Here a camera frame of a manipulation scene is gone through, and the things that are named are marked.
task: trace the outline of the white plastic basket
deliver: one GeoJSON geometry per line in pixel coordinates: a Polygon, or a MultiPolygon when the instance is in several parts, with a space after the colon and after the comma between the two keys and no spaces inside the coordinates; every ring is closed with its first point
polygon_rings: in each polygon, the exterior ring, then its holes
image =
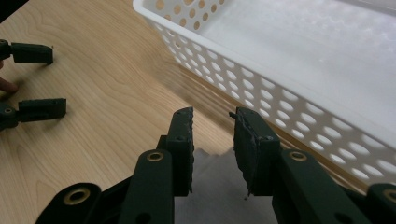
{"type": "Polygon", "coordinates": [[[134,0],[134,9],[178,63],[367,185],[396,184],[396,17],[378,3],[134,0]]]}

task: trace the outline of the perforated basket wall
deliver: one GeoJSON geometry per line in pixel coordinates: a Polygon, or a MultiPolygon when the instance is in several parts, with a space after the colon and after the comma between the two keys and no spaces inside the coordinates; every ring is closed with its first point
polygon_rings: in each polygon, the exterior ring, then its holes
{"type": "Polygon", "coordinates": [[[396,183],[395,149],[227,55],[206,46],[200,29],[226,0],[134,0],[175,60],[252,108],[367,185],[396,183]]]}

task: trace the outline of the wood grain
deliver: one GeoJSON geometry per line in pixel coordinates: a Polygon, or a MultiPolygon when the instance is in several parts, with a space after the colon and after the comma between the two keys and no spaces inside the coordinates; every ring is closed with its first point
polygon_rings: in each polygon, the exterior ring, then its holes
{"type": "Polygon", "coordinates": [[[196,147],[233,146],[228,112],[239,104],[178,66],[131,0],[31,0],[0,25],[0,38],[54,50],[50,66],[6,60],[0,75],[20,90],[2,101],[67,99],[63,119],[0,133],[1,223],[34,223],[72,184],[107,189],[130,176],[185,106],[194,106],[196,147]]]}

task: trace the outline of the gray cloth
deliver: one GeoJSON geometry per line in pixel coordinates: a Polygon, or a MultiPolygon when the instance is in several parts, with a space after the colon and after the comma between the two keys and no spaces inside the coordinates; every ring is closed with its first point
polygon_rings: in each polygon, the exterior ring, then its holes
{"type": "Polygon", "coordinates": [[[277,223],[272,197],[248,195],[232,149],[219,155],[194,152],[192,194],[175,198],[176,224],[277,223]]]}

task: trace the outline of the wooden surface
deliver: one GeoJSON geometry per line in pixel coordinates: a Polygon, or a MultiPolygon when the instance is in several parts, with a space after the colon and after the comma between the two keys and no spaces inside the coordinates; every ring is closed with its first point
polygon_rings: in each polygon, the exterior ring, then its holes
{"type": "Polygon", "coordinates": [[[63,119],[0,133],[1,223],[34,223],[72,184],[107,189],[130,176],[182,107],[194,106],[196,148],[233,145],[228,112],[238,103],[178,66],[131,0],[30,0],[0,24],[0,38],[54,50],[50,66],[6,60],[0,76],[20,90],[2,101],[67,99],[63,119]]]}

